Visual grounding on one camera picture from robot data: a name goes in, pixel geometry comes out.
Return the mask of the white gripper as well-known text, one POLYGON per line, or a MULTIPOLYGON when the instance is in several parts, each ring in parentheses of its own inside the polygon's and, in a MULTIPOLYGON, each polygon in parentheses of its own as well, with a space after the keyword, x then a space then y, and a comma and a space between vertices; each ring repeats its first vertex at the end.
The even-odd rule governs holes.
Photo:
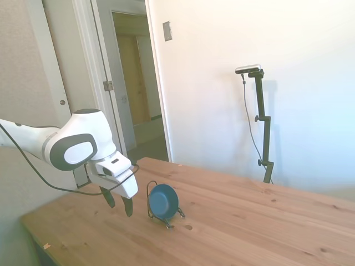
POLYGON ((127 217, 133 215, 132 197, 138 192, 138 185, 132 170, 128 167, 116 166, 108 162, 99 162, 89 164, 90 180, 100 186, 102 195, 104 196, 110 208, 115 207, 115 200, 110 189, 121 195, 127 217))

